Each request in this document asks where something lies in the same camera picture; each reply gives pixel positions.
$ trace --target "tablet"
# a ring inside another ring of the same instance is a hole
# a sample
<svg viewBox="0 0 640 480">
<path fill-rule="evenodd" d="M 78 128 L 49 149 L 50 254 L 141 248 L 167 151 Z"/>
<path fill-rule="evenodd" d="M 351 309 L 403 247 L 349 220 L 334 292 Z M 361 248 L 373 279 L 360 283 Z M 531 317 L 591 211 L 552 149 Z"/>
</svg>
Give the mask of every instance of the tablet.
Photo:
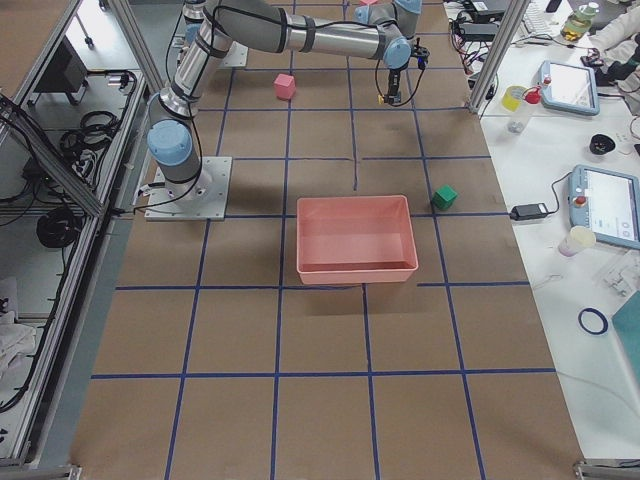
<svg viewBox="0 0 640 480">
<path fill-rule="evenodd" d="M 569 178 L 569 205 L 572 225 L 590 228 L 599 241 L 640 249 L 636 177 L 578 165 Z"/>
<path fill-rule="evenodd" d="M 541 91 L 545 107 L 579 115 L 597 115 L 600 112 L 593 69 L 546 60 L 539 75 L 541 84 L 545 77 L 551 78 L 549 86 Z"/>
</svg>

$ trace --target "red plastic bin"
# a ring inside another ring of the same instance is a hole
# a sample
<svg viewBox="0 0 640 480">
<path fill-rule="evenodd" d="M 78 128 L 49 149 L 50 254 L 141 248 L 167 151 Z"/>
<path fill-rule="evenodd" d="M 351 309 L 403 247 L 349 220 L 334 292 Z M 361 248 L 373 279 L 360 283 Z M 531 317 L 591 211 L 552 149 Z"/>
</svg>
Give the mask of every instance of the red plastic bin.
<svg viewBox="0 0 640 480">
<path fill-rule="evenodd" d="M 405 196 L 298 200 L 297 270 L 305 285 L 404 282 L 417 269 Z"/>
</svg>

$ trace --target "white table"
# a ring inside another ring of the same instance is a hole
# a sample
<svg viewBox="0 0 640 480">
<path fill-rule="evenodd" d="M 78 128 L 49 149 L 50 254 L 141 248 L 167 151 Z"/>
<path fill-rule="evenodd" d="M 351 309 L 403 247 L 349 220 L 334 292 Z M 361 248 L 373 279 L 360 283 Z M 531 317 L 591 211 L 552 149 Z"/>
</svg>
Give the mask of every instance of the white table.
<svg viewBox="0 0 640 480">
<path fill-rule="evenodd" d="M 588 45 L 588 39 L 581 41 Z M 482 118 L 505 202 L 545 202 L 555 207 L 550 184 L 585 164 L 640 176 L 640 157 L 629 133 L 632 116 L 621 99 L 601 98 L 601 113 L 584 117 L 542 106 L 520 135 L 507 132 L 508 111 L 500 99 L 510 85 L 530 85 L 544 60 L 579 65 L 585 51 L 561 46 L 511 47 L 499 70 L 496 98 Z M 617 148 L 603 157 L 588 150 L 589 140 L 605 133 Z M 568 232 L 567 183 L 556 186 L 560 211 L 529 224 L 513 223 L 527 275 L 544 325 L 554 364 L 578 441 L 587 459 L 640 458 L 640 387 L 613 329 L 592 336 L 578 325 L 585 307 L 607 318 L 624 304 L 602 280 L 603 270 L 626 249 L 598 243 L 567 258 L 556 247 Z"/>
</svg>

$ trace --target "yellow liquid bottle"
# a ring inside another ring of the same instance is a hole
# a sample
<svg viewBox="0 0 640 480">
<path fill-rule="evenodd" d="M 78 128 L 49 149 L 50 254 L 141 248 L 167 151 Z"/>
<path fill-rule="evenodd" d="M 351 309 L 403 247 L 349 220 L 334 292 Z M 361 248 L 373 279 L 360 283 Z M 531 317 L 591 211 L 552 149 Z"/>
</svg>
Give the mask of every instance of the yellow liquid bottle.
<svg viewBox="0 0 640 480">
<path fill-rule="evenodd" d="M 587 5 L 581 5 L 569 15 L 560 31 L 560 35 L 569 42 L 580 40 L 591 28 L 591 23 L 596 13 L 598 13 L 597 3 L 590 2 Z"/>
</svg>

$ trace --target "yellow tape roll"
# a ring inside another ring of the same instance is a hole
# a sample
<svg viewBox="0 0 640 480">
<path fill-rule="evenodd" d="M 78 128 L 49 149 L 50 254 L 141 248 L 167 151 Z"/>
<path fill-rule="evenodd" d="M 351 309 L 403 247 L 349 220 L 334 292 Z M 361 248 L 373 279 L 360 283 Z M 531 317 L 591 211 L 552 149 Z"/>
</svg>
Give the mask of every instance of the yellow tape roll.
<svg viewBox="0 0 640 480">
<path fill-rule="evenodd" d="M 522 101 L 522 94 L 526 88 L 519 85 L 512 85 L 507 88 L 502 97 L 502 106 L 510 112 L 515 112 Z"/>
</svg>

